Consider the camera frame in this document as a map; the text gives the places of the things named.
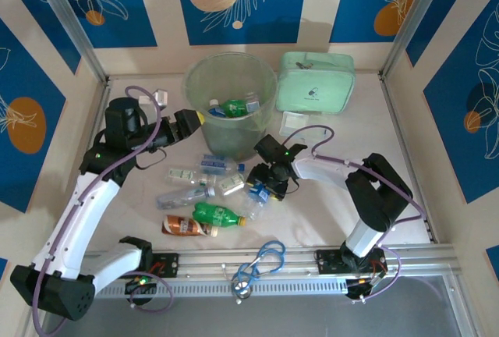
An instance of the clear plastic bin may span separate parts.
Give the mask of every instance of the clear plastic bin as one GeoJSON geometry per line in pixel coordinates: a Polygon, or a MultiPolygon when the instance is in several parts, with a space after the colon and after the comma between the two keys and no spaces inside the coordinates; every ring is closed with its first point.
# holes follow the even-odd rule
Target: clear plastic bin
{"type": "Polygon", "coordinates": [[[263,60],[240,52],[209,56],[190,68],[183,81],[188,102],[206,121],[201,126],[207,146],[213,154],[235,161],[253,157],[253,147],[265,135],[271,122],[277,97],[277,77],[263,60]],[[221,104],[228,99],[245,99],[254,93],[260,108],[234,119],[208,113],[210,100],[221,104]]]}

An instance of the green bottle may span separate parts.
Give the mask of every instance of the green bottle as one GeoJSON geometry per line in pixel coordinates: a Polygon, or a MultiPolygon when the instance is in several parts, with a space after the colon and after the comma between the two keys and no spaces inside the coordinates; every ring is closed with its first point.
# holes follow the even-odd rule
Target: green bottle
{"type": "Polygon", "coordinates": [[[224,113],[227,117],[241,117],[246,116],[248,114],[248,110],[246,109],[246,102],[240,101],[236,99],[226,101],[221,107],[224,110],[224,113]]]}
{"type": "Polygon", "coordinates": [[[215,226],[246,225],[246,218],[236,215],[228,208],[204,202],[196,203],[194,207],[196,210],[193,218],[197,222],[215,226]]]}

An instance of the robotic arm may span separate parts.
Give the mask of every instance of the robotic arm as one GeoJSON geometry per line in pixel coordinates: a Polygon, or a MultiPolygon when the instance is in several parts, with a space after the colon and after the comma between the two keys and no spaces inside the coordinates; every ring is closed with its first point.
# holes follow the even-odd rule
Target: robotic arm
{"type": "MultiPolygon", "coordinates": [[[[136,167],[136,158],[130,158],[108,173],[84,200],[79,200],[80,194],[107,167],[144,144],[155,127],[155,124],[148,125],[145,113],[134,98],[111,101],[104,117],[106,128],[96,136],[93,147],[84,155],[76,188],[54,232],[32,264],[17,265],[10,278],[24,300],[31,305],[38,275],[46,259],[51,259],[42,282],[38,306],[74,321],[85,315],[94,295],[106,285],[128,271],[148,271],[153,260],[150,243],[126,237],[112,250],[82,268],[90,238],[127,175],[136,167]],[[74,218],[65,228],[55,254],[50,255],[51,245],[75,205],[74,218]]],[[[201,126],[200,118],[192,110],[176,112],[175,118],[176,122],[170,122],[169,117],[161,119],[160,129],[145,151],[154,153],[161,147],[184,140],[201,126]]]]}
{"type": "MultiPolygon", "coordinates": [[[[345,168],[339,163],[321,160],[311,154],[299,155],[305,148],[302,144],[286,148],[272,136],[265,136],[255,146],[265,163],[252,169],[248,183],[264,184],[278,200],[284,199],[290,179],[295,183],[297,179],[315,179],[349,191],[360,219],[339,250],[316,252],[317,261],[321,263],[319,271],[321,274],[371,273],[371,262],[384,259],[383,250],[375,246],[405,210],[408,201],[388,185],[379,182],[378,186],[378,179],[361,169],[348,174],[345,179],[342,173],[345,168]]],[[[363,166],[412,198],[411,190],[383,156],[371,154],[364,159],[363,166]]]]}

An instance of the white table surface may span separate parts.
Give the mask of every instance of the white table surface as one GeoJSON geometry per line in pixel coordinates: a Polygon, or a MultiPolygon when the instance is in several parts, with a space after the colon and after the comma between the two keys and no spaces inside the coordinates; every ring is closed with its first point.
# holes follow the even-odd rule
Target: white table surface
{"type": "MultiPolygon", "coordinates": [[[[173,117],[175,111],[190,108],[182,96],[181,82],[182,75],[120,78],[111,82],[110,99],[123,96],[125,87],[129,85],[138,85],[150,92],[162,88],[168,91],[168,107],[163,115],[173,117]]],[[[282,114],[276,111],[268,132],[283,141],[285,138],[278,135],[281,118],[282,114]]],[[[340,115],[329,116],[328,121],[336,136],[319,153],[359,160],[377,152],[387,158],[412,188],[376,74],[358,74],[347,108],[340,115]]],[[[156,208],[155,197],[178,187],[165,182],[165,169],[168,165],[193,165],[198,154],[207,152],[207,146],[201,130],[197,130],[187,140],[165,150],[168,157],[162,163],[146,171],[134,169],[129,174],[118,196],[104,213],[88,250],[108,250],[124,236],[149,240],[155,250],[257,248],[269,239],[279,239],[287,247],[339,246],[359,219],[346,190],[301,180],[298,192],[286,196],[282,202],[272,200],[264,216],[256,221],[248,221],[246,227],[220,229],[215,238],[166,236],[161,233],[166,211],[156,208]]],[[[138,162],[144,166],[160,156],[159,152],[142,154],[138,162]]],[[[259,162],[260,157],[255,156],[246,162],[246,169],[251,169],[259,162]]],[[[214,200],[217,201],[224,205],[223,200],[214,200]]],[[[231,207],[230,201],[225,205],[231,207]]],[[[168,213],[190,216],[192,211],[193,207],[190,206],[168,213]]],[[[416,210],[409,206],[401,217],[416,214],[416,210]]],[[[429,243],[429,238],[425,224],[419,220],[398,226],[390,232],[384,243],[429,243]]]]}

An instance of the brown bottle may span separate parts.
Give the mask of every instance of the brown bottle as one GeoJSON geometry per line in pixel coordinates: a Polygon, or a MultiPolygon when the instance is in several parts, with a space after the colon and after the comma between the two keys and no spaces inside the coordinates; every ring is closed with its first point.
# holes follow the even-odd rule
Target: brown bottle
{"type": "Polygon", "coordinates": [[[166,215],[161,231],[173,236],[211,236],[216,237],[218,227],[202,224],[192,218],[166,215]]]}

